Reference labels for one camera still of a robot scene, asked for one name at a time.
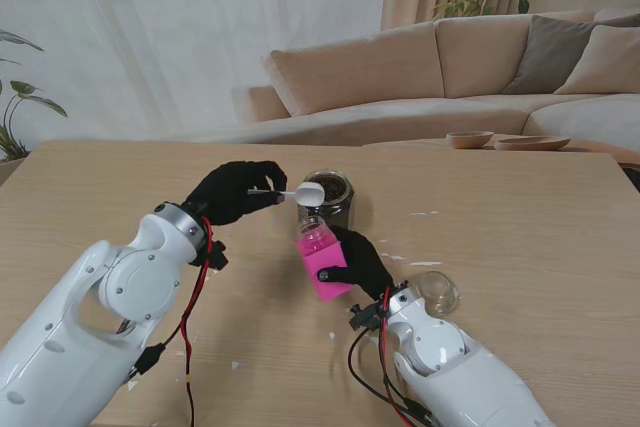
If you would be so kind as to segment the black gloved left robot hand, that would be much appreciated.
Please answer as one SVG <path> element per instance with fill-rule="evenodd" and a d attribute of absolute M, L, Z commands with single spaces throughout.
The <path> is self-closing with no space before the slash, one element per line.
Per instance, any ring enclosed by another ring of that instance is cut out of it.
<path fill-rule="evenodd" d="M 223 226 L 284 200 L 287 176 L 274 161 L 233 161 L 211 171 L 182 206 Z"/>

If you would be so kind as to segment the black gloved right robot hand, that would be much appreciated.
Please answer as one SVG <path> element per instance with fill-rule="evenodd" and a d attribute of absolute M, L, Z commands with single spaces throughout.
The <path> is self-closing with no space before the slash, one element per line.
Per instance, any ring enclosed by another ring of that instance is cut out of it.
<path fill-rule="evenodd" d="M 321 269 L 316 274 L 321 283 L 357 285 L 374 301 L 394 288 L 392 276 L 365 236 L 339 226 L 331 226 L 330 229 L 340 242 L 346 266 Z"/>

